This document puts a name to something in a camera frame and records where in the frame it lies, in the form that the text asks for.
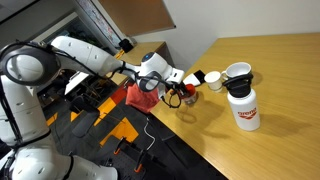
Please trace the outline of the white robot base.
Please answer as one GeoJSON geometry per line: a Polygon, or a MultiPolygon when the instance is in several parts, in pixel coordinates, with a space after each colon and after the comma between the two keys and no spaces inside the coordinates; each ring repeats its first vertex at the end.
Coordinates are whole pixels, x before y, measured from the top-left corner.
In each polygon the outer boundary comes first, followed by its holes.
{"type": "Polygon", "coordinates": [[[77,155],[61,155],[54,145],[27,145],[1,160],[7,180],[117,180],[114,167],[97,165],[77,155]]]}

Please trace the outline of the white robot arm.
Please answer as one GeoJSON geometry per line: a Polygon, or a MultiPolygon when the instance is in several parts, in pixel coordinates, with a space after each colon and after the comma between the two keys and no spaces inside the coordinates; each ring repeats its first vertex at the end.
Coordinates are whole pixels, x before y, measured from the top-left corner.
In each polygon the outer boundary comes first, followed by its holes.
{"type": "Polygon", "coordinates": [[[53,81],[65,70],[87,73],[101,79],[119,73],[132,78],[149,92],[175,88],[184,72],[160,55],[146,54],[140,65],[118,60],[87,42],[58,36],[49,44],[17,41],[1,50],[0,138],[9,146],[22,146],[49,133],[38,100],[37,88],[53,81]]]}

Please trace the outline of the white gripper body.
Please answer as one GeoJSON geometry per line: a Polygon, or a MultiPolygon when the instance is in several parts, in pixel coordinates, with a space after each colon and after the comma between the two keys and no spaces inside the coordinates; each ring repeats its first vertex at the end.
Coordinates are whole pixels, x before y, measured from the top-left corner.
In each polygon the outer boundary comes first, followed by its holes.
{"type": "Polygon", "coordinates": [[[166,79],[167,82],[181,83],[183,81],[185,72],[180,69],[173,68],[172,73],[166,79]]]}

